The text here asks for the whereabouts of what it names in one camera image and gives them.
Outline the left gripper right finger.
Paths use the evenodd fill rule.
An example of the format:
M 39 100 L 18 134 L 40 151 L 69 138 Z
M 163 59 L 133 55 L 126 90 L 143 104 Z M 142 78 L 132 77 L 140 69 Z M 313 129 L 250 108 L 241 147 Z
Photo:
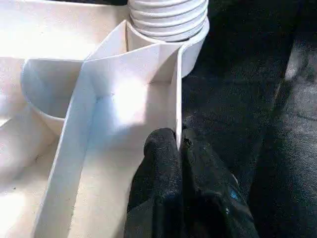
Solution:
M 189 238 L 257 238 L 240 186 L 212 146 L 182 131 L 184 220 Z

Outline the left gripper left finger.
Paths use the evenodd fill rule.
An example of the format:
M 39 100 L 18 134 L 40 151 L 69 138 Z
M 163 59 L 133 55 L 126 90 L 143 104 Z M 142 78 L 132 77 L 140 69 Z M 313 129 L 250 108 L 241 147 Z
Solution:
M 174 132 L 159 128 L 147 137 L 144 158 L 129 192 L 125 238 L 180 238 L 183 235 L 181 159 Z

